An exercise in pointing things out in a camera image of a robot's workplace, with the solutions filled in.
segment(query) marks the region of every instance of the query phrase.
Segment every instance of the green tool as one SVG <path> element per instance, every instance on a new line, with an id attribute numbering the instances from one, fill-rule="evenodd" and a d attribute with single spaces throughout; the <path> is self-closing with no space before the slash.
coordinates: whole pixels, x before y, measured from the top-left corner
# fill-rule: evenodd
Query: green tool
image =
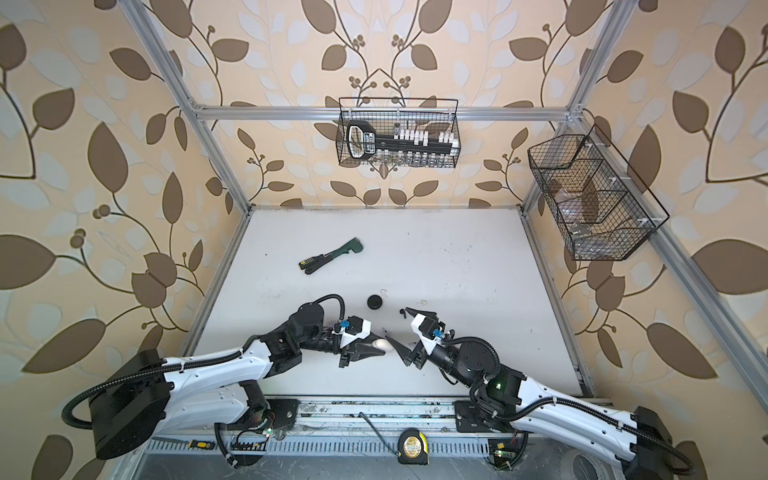
<path id="1" fill-rule="evenodd" d="M 344 243 L 340 248 L 337 248 L 331 253 L 325 255 L 318 255 L 317 257 L 310 257 L 306 260 L 299 262 L 299 268 L 304 270 L 304 273 L 311 275 L 317 271 L 320 267 L 330 262 L 334 258 L 342 256 L 344 253 L 349 252 L 360 253 L 362 252 L 362 243 L 357 237 L 351 239 L 349 242 Z"/>

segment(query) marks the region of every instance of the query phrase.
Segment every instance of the black round object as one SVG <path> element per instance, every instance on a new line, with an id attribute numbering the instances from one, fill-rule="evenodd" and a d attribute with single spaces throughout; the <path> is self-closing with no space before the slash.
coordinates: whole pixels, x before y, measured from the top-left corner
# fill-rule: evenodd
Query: black round object
<path id="1" fill-rule="evenodd" d="M 382 307 L 382 303 L 384 303 L 382 297 L 378 295 L 371 295 L 368 297 L 368 308 L 371 310 L 380 309 Z"/>

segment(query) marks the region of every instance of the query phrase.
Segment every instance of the wallpaper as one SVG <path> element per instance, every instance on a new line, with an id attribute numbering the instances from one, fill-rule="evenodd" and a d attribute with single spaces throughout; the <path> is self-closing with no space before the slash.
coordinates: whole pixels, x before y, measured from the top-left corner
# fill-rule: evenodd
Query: wallpaper
<path id="1" fill-rule="evenodd" d="M 108 470 L 61 408 L 140 349 L 178 351 L 240 219 L 113 6 L 0 2 L 4 478 Z"/>
<path id="2" fill-rule="evenodd" d="M 768 3 L 641 2 L 586 117 L 768 349 Z"/>
<path id="3" fill-rule="evenodd" d="M 147 0 L 197 102 L 563 107 L 607 0 Z"/>
<path id="4" fill-rule="evenodd" d="M 459 123 L 457 168 L 339 166 L 336 124 L 219 121 L 214 133 L 257 207 L 488 207 L 521 204 L 533 177 L 525 151 L 547 122 Z M 217 195 L 215 177 L 208 184 Z"/>
<path id="5" fill-rule="evenodd" d="M 535 234 L 598 396 L 658 413 L 697 464 L 685 478 L 763 478 L 768 417 L 653 247 L 577 263 L 541 212 L 531 213 Z"/>

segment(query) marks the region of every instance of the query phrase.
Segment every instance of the black wire basket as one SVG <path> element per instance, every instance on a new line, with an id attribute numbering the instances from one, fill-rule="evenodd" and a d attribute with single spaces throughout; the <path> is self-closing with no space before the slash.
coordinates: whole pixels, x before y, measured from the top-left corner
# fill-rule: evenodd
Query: black wire basket
<path id="1" fill-rule="evenodd" d="M 457 108 L 458 100 L 446 98 L 342 97 L 339 164 L 455 168 L 462 149 Z"/>
<path id="2" fill-rule="evenodd" d="M 626 260 L 669 219 L 618 149 L 627 171 L 617 173 L 606 161 L 603 151 L 610 146 L 607 136 L 592 127 L 586 135 L 559 135 L 528 149 L 533 177 L 574 260 Z M 628 182 L 648 194 L 659 211 L 648 211 Z"/>

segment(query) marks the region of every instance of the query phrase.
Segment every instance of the black cable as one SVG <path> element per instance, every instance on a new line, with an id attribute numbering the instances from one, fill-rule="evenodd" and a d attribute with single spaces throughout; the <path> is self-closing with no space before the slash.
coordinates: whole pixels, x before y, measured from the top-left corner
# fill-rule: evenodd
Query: black cable
<path id="1" fill-rule="evenodd" d="M 389 450 L 395 457 L 399 457 L 400 454 L 398 452 L 395 452 L 394 450 L 392 450 L 392 447 L 390 447 L 389 443 L 387 443 L 386 440 L 384 439 L 384 437 L 382 437 L 382 434 L 379 433 L 379 430 L 375 426 L 373 426 L 373 424 L 371 423 L 371 421 L 368 418 L 368 416 L 365 413 L 363 413 L 363 412 L 360 412 L 360 416 L 363 417 L 366 420 L 366 422 L 368 422 L 368 425 L 371 426 L 371 428 L 376 433 L 376 435 L 379 437 L 379 440 L 382 441 L 382 443 L 384 444 L 386 449 Z"/>
<path id="2" fill-rule="evenodd" d="M 67 405 L 64 406 L 64 409 L 61 411 L 61 419 L 64 420 L 64 423 L 70 427 L 75 427 L 76 429 L 91 430 L 93 429 L 93 423 L 77 418 L 74 416 L 73 411 L 76 406 L 80 405 L 82 402 L 91 398 L 92 396 L 103 393 L 112 386 L 117 386 L 126 382 L 137 382 L 139 380 L 148 379 L 163 373 L 180 372 L 182 369 L 197 369 L 204 366 L 212 366 L 229 362 L 230 360 L 240 358 L 243 355 L 243 352 L 248 350 L 250 344 L 259 337 L 260 336 L 258 335 L 250 336 L 243 345 L 242 352 L 238 350 L 236 352 L 230 353 L 229 355 L 220 356 L 213 359 L 194 360 L 193 362 L 186 362 L 183 365 L 180 363 L 174 363 L 170 365 L 157 366 L 152 369 L 141 370 L 140 372 L 131 373 L 130 375 L 123 375 L 117 377 L 116 379 L 107 380 L 106 382 L 100 383 L 88 390 L 81 392 L 72 400 L 70 400 L 69 403 L 67 403 Z"/>

